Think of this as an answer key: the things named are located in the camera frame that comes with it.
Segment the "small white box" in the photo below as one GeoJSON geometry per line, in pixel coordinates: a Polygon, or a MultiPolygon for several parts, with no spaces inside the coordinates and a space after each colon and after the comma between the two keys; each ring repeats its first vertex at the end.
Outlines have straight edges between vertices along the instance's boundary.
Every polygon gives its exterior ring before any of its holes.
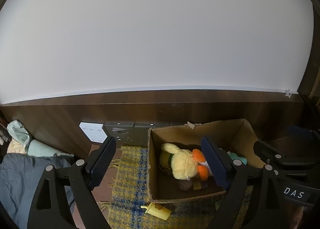
{"type": "Polygon", "coordinates": [[[93,142],[103,143],[107,138],[107,134],[102,129],[103,124],[81,122],[79,127],[93,142]]]}

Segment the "yellow toy cup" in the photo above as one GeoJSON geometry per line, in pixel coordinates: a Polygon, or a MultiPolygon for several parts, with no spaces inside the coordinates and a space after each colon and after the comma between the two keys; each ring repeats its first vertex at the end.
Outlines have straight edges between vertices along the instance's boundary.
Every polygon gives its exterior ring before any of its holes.
{"type": "Polygon", "coordinates": [[[151,214],[155,217],[159,217],[163,220],[167,220],[171,215],[171,210],[163,207],[160,204],[150,203],[149,206],[141,206],[141,208],[146,208],[146,214],[151,214]]]}

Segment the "fabric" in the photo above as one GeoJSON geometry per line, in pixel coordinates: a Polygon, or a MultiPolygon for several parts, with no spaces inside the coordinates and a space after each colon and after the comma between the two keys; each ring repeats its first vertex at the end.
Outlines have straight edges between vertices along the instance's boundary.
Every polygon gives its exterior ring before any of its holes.
{"type": "Polygon", "coordinates": [[[28,155],[38,156],[38,157],[51,157],[51,156],[60,156],[67,159],[73,159],[74,155],[62,152],[58,149],[50,147],[36,139],[33,139],[30,142],[28,148],[28,155]]]}
{"type": "Polygon", "coordinates": [[[24,125],[18,120],[14,120],[8,124],[7,130],[12,138],[25,145],[25,151],[28,152],[28,147],[32,141],[32,136],[26,130],[24,125]]]}
{"type": "Polygon", "coordinates": [[[8,131],[0,123],[0,145],[3,145],[5,142],[8,142],[9,137],[10,137],[10,135],[9,135],[8,131]]]}
{"type": "Polygon", "coordinates": [[[36,139],[33,139],[25,126],[18,120],[14,120],[8,124],[8,132],[17,142],[24,145],[24,150],[30,156],[51,157],[62,156],[72,160],[74,155],[62,152],[58,149],[50,147],[36,139]]]}
{"type": "MultiPolygon", "coordinates": [[[[49,164],[56,168],[70,163],[60,157],[31,157],[9,153],[0,164],[0,201],[20,229],[26,229],[28,215],[39,179],[49,164]]],[[[70,187],[66,187],[68,202],[74,200],[70,187]]]]}
{"type": "Polygon", "coordinates": [[[215,198],[184,203],[162,204],[172,210],[164,221],[145,213],[148,205],[148,152],[142,147],[122,147],[117,179],[109,207],[108,222],[113,229],[206,228],[215,213],[215,198]]]}
{"type": "Polygon", "coordinates": [[[9,143],[7,153],[20,153],[26,155],[26,151],[24,150],[24,144],[17,142],[15,139],[12,139],[9,143]]]}

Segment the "cardboard box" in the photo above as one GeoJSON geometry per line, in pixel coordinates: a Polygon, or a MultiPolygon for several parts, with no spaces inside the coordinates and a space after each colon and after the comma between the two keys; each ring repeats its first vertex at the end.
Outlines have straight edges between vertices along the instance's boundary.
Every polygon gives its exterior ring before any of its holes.
{"type": "Polygon", "coordinates": [[[174,203],[225,194],[209,177],[208,187],[200,190],[183,191],[178,180],[159,169],[161,145],[174,143],[180,148],[200,149],[202,137],[212,136],[219,147],[235,152],[248,160],[248,165],[263,167],[264,163],[253,152],[253,144],[258,140],[250,123],[245,119],[215,121],[206,124],[151,128],[148,132],[148,193],[154,203],[174,203]]]}

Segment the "wooden wainscoting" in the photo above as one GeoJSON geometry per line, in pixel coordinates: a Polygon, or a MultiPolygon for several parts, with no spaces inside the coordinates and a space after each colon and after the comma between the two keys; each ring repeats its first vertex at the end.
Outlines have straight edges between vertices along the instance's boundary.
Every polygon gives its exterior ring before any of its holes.
{"type": "Polygon", "coordinates": [[[39,141],[86,157],[90,140],[80,122],[183,124],[245,118],[260,139],[277,138],[298,124],[303,100],[293,94],[229,90],[133,91],[30,100],[1,105],[8,121],[18,119],[39,141]]]}

